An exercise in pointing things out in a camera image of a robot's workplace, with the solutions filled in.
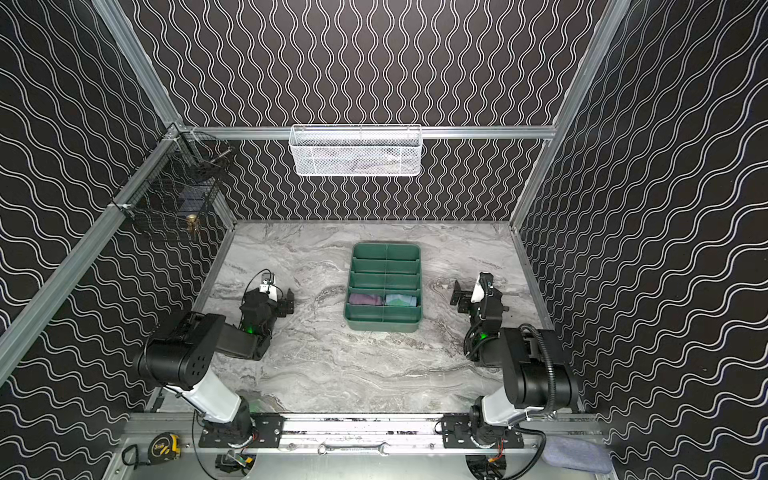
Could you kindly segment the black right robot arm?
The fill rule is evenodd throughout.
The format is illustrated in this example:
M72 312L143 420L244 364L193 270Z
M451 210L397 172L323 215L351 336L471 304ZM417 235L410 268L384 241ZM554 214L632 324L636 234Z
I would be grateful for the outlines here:
M450 304L469 317L462 342L464 357L478 367L498 368L502 386L481 396L469 412L471 436L491 444L530 418L578 407L577 381L557 335L525 323L504 327L508 307L492 287L464 290L454 284Z

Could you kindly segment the green divided plastic tray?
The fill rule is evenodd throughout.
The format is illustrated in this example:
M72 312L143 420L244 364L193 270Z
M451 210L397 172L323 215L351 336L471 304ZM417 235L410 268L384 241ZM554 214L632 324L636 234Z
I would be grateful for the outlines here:
M351 293L380 295L383 306L350 305ZM387 306L387 294L418 297L416 307ZM360 242L352 249L344 303L347 326L361 332L414 333L423 317L421 249L413 243Z

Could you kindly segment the purple striped sock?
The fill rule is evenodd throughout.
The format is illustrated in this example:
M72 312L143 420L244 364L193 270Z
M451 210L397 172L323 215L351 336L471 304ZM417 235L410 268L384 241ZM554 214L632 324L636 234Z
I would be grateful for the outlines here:
M376 294L351 293L348 303L358 306L383 306L384 300L380 295Z

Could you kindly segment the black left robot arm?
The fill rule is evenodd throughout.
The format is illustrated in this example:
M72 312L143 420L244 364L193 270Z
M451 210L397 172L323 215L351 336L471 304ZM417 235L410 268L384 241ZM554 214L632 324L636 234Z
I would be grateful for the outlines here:
M181 312L146 341L134 359L139 377L183 398L202 415L204 429L228 444L253 436L247 400L225 386L211 369L216 353L260 361L267 353L278 319L294 313L292 290L261 286L241 298L241 321L220 314Z

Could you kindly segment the blue orange striped sock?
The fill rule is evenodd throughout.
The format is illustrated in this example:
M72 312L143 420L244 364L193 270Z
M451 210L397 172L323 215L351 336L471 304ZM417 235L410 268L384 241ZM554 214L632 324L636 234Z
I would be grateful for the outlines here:
M414 295L387 294L385 296L385 304L387 306L416 307L418 302L418 297Z

